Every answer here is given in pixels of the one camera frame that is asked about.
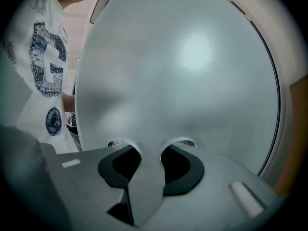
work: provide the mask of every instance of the glossy white surface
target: glossy white surface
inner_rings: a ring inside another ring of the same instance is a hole
[[[189,139],[257,174],[278,109],[266,49],[227,0],[112,0],[86,42],[76,95],[83,150],[121,140],[142,156],[129,184],[137,225],[162,199],[167,145]]]

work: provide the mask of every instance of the person's arm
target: person's arm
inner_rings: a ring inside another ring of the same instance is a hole
[[[75,96],[62,92],[62,100],[65,112],[75,112]]]

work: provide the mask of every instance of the person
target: person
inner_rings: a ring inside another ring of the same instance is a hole
[[[80,1],[23,0],[2,38],[12,67],[32,91],[16,127],[58,154],[78,151],[64,120],[64,112],[75,111],[75,99],[62,92],[68,88],[63,9]]]

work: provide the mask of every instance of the white rectangular strip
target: white rectangular strip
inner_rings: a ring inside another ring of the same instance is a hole
[[[67,167],[71,167],[74,165],[80,164],[80,160],[79,159],[74,159],[65,163],[62,163],[63,168],[67,168]]]
[[[250,218],[254,218],[264,210],[242,182],[234,182],[230,188]]]

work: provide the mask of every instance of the orange-brown object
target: orange-brown object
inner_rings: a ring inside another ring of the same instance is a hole
[[[293,133],[286,163],[274,190],[289,193],[308,151],[308,75],[290,86],[293,107]]]

